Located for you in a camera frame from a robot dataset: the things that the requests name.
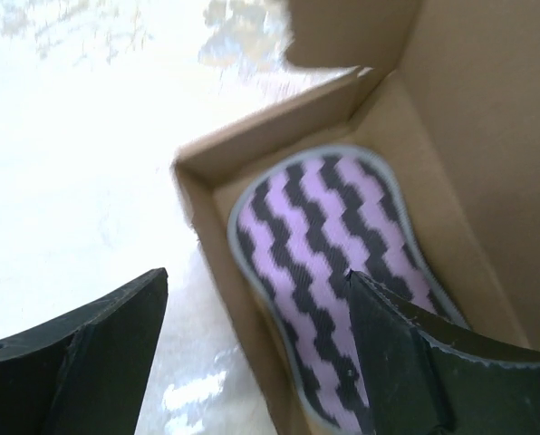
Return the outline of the brown cardboard box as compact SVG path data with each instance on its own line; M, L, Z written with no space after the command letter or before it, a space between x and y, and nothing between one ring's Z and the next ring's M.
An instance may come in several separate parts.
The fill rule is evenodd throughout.
M418 241L472 327L540 350L540 1L292 1L289 63L346 74L185 147L173 170L220 290L246 285L229 210L323 143L392 167Z

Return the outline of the purple black striped cloth pad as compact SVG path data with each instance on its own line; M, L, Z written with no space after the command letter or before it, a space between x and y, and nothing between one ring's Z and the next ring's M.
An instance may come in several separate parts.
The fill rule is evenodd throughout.
M391 167L371 150L330 144L278 162L233 206L227 239L274 318L303 405L337 434L373 431L346 296L350 270L466 325L419 249Z

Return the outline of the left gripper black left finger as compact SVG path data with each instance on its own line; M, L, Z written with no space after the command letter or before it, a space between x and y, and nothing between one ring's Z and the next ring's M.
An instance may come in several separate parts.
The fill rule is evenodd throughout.
M0 434L132 434L168 301L152 269L0 339Z

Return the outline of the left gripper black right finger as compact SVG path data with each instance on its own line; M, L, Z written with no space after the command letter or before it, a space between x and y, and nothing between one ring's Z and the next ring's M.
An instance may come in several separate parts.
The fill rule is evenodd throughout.
M540 352L457 326L363 273L352 334L378 434L540 434Z

